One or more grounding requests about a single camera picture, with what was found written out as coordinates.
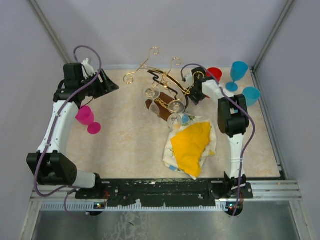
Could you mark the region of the yellow floral cloth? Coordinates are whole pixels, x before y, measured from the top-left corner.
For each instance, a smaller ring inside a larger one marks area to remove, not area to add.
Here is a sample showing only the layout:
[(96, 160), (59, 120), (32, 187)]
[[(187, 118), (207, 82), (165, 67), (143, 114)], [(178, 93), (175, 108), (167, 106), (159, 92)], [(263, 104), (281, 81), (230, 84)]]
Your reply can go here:
[(181, 124), (175, 125), (164, 147), (164, 165), (196, 180), (208, 157), (216, 155), (217, 136), (208, 117), (180, 113)]

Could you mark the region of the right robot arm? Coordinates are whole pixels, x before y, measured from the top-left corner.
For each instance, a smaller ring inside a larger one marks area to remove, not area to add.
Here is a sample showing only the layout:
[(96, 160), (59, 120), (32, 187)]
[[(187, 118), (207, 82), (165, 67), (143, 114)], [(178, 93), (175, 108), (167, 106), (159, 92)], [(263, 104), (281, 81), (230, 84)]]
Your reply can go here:
[(243, 167), (244, 152), (248, 143), (243, 144), (249, 124), (256, 130), (254, 121), (248, 114), (246, 98), (228, 91), (213, 76), (206, 76), (207, 70), (196, 67), (182, 81), (189, 87), (189, 98), (198, 104), (205, 97), (217, 102), (217, 124), (220, 132), (229, 142), (227, 167), (223, 177), (223, 192), (229, 198), (235, 198), (241, 188), (246, 186), (246, 175)]

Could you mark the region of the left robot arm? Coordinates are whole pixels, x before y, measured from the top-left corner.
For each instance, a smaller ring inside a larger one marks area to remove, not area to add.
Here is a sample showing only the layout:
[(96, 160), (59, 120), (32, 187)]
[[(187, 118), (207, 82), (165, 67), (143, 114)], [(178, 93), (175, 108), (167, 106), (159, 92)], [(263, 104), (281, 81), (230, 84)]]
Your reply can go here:
[(64, 80), (53, 96), (53, 111), (44, 139), (35, 153), (28, 154), (27, 165), (45, 186), (73, 186), (86, 188), (91, 197), (103, 195), (104, 186), (96, 181), (96, 174), (78, 170), (67, 158), (67, 143), (82, 102), (87, 97), (98, 99), (119, 89), (104, 70), (94, 70), (90, 60), (67, 63), (63, 67)]

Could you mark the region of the blue wine glass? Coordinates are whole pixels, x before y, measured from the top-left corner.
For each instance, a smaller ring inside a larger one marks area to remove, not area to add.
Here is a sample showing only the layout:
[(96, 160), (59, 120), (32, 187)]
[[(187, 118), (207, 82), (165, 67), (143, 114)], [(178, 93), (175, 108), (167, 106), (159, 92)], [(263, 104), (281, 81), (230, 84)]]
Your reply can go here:
[(261, 92), (253, 86), (244, 88), (242, 94), (245, 97), (246, 105), (248, 107), (253, 106), (261, 97)]
[(243, 61), (236, 61), (232, 64), (230, 70), (230, 77), (232, 79), (231, 82), (226, 84), (226, 89), (230, 92), (235, 92), (238, 90), (237, 82), (240, 81), (247, 73), (249, 67)]

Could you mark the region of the clear wine glass left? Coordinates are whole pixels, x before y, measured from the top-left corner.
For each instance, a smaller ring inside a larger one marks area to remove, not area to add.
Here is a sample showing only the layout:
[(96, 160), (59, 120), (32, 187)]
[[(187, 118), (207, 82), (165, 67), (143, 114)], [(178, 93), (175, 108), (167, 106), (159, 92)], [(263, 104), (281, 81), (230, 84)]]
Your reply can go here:
[(148, 87), (144, 91), (146, 99), (151, 101), (149, 111), (156, 114), (158, 118), (160, 117), (160, 108), (155, 103), (155, 100), (160, 97), (160, 94), (161, 92), (156, 86)]

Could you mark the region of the pink wine glass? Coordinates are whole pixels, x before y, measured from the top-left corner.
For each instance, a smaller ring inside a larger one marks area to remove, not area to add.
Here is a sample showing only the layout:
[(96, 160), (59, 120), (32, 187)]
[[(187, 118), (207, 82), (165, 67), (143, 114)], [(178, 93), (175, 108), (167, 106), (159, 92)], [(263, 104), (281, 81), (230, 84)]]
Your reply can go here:
[(101, 131), (101, 124), (95, 122), (95, 115), (89, 106), (82, 106), (75, 119), (82, 125), (87, 126), (87, 131), (91, 135), (98, 134)]

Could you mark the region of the red wine glass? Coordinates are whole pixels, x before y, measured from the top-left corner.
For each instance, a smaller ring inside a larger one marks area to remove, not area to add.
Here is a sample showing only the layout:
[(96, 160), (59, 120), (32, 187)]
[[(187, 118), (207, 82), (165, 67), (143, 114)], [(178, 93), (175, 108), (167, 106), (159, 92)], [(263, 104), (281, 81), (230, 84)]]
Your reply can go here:
[(216, 67), (210, 67), (206, 71), (206, 76), (211, 79), (213, 79), (213, 77), (215, 77), (215, 79), (217, 80), (218, 83), (220, 82), (222, 75), (223, 75), (223, 72), (219, 68), (216, 68)]

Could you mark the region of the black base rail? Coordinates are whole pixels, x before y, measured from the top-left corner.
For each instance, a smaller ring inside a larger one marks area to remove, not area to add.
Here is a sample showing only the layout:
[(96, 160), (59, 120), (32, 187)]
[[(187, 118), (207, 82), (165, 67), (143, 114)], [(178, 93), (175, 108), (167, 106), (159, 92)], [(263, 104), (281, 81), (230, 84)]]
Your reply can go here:
[(222, 178), (115, 178), (96, 180), (93, 188), (81, 188), (77, 200), (102, 200), (108, 207), (127, 207), (140, 201), (143, 207), (214, 207), (222, 199), (253, 198), (251, 184), (240, 188)]

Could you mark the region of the clear wine glass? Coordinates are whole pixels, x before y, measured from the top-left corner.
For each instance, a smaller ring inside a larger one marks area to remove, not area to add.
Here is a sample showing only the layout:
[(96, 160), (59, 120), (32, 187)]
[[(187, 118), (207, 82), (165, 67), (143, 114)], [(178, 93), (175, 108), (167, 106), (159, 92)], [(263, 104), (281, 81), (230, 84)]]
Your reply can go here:
[(185, 111), (184, 104), (179, 100), (173, 100), (168, 104), (168, 110), (171, 115), (167, 119), (168, 127), (173, 132), (178, 132), (182, 125), (182, 114)]
[(146, 99), (151, 101), (149, 111), (156, 114), (158, 118), (160, 117), (160, 108), (155, 103), (155, 100), (160, 97), (160, 94), (161, 92), (156, 86), (148, 87), (144, 91)]

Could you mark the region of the clear wine glass right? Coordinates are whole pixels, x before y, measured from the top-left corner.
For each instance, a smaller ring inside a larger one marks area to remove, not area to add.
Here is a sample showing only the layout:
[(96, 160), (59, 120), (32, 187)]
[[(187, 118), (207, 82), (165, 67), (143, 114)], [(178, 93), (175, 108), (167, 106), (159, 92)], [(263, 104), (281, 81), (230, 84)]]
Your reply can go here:
[(168, 104), (168, 110), (171, 115), (167, 119), (168, 127), (173, 132), (178, 132), (182, 125), (182, 114), (185, 111), (184, 104), (179, 100), (173, 100)]

